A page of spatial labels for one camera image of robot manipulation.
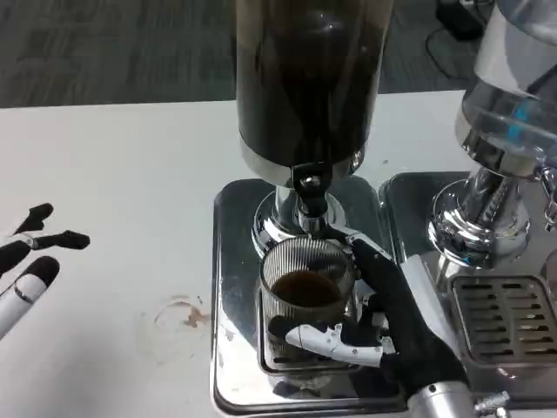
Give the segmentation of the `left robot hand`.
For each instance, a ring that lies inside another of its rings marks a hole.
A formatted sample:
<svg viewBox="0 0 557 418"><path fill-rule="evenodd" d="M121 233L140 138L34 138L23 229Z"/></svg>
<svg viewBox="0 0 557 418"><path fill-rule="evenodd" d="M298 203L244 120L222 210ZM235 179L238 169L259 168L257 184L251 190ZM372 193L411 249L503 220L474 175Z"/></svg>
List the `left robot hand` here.
<svg viewBox="0 0 557 418"><path fill-rule="evenodd" d="M44 233L44 222L54 211L50 203L31 207L25 217L14 226L1 232L1 274L13 270L27 256L36 251L59 247L84 250L91 243L86 234L65 230L60 233ZM60 272L60 263L45 255L32 261L4 290L1 291L1 336L12 328L31 310L49 289Z"/></svg>

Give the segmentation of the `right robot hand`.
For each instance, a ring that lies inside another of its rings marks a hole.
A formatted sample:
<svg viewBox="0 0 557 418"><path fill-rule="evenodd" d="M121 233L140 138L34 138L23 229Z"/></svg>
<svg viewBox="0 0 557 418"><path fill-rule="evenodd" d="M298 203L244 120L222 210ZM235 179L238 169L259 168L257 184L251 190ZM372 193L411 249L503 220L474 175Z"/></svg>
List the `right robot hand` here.
<svg viewBox="0 0 557 418"><path fill-rule="evenodd" d="M348 227L329 228L325 236L351 247L363 281L379 299L393 352L383 346L357 345L349 339L342 322L327 325L323 321L277 315L268 326L270 334L291 346L336 361L367 367L387 363L408 397L441 382L467 386L457 341L423 263L408 260L398 265L371 238Z"/></svg>

